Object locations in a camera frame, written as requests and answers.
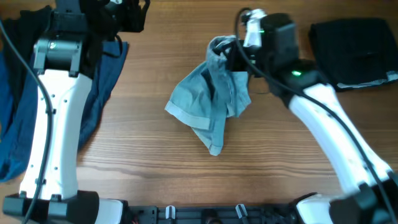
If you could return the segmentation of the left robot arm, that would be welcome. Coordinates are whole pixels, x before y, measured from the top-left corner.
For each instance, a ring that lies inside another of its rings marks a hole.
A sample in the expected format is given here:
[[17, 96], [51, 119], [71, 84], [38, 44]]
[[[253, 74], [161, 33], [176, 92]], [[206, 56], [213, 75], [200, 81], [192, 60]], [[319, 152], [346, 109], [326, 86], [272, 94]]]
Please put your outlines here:
[[119, 31], [141, 32], [150, 2], [58, 1], [34, 44], [26, 70], [37, 84], [34, 137], [18, 193], [5, 215], [22, 223], [135, 223], [125, 200], [78, 188], [81, 119], [103, 42]]

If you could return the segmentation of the light blue denim shorts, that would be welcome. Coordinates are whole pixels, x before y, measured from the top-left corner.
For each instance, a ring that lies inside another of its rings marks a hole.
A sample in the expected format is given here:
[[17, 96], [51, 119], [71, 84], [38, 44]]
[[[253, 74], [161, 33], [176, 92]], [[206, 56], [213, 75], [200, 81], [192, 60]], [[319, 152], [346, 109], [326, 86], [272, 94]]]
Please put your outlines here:
[[206, 60], [174, 89], [165, 110], [191, 127], [212, 156], [221, 153], [229, 117], [238, 117], [251, 99], [248, 73], [227, 68], [227, 54], [235, 36], [215, 37], [207, 47]]

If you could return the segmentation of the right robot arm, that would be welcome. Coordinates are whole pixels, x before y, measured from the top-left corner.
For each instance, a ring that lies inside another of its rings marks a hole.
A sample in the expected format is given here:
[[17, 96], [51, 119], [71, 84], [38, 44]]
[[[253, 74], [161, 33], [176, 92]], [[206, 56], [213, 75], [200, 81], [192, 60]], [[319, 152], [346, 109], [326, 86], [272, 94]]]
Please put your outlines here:
[[227, 60], [233, 70], [264, 78], [306, 125], [327, 156], [343, 195], [309, 194], [295, 202], [296, 223], [396, 223], [397, 176], [367, 144], [341, 107], [335, 90], [311, 60], [299, 57], [295, 24], [285, 13], [242, 8]]

